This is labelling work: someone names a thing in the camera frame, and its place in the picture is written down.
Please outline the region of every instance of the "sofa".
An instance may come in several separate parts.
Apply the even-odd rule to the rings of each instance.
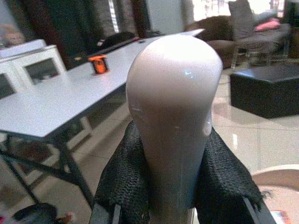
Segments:
[[[207,42],[219,55],[223,68],[229,68],[234,54],[233,28],[230,16],[219,15],[194,22],[185,31],[203,28],[196,37]]]

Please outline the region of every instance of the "tile floor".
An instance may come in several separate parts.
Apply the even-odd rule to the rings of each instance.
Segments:
[[[229,76],[224,70],[212,106],[213,126],[250,172],[283,164],[299,163],[299,116],[264,119],[230,106]],[[102,110],[111,105],[108,102]],[[126,104],[102,119],[93,135],[74,153],[94,193],[100,174],[120,142],[131,120]],[[47,177],[35,188],[41,201],[58,208],[59,214],[74,211],[78,224],[87,224],[91,211],[76,186]],[[9,208],[13,213],[31,204],[24,198]]]

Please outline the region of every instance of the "wall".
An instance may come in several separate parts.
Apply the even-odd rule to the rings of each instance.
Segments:
[[[152,30],[164,34],[183,31],[181,0],[147,0],[147,7]]]
[[[14,21],[14,18],[10,14],[10,11],[7,7],[7,4],[4,0],[0,0],[0,23],[10,23],[13,24],[13,26],[18,29],[17,24]],[[3,35],[3,30],[0,28],[0,36]]]

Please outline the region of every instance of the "window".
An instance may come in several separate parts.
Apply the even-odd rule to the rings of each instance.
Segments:
[[[230,15],[228,2],[230,0],[192,0],[194,20],[199,21],[211,16]],[[283,17],[285,0],[248,0],[255,14],[269,9],[277,9],[278,17]]]

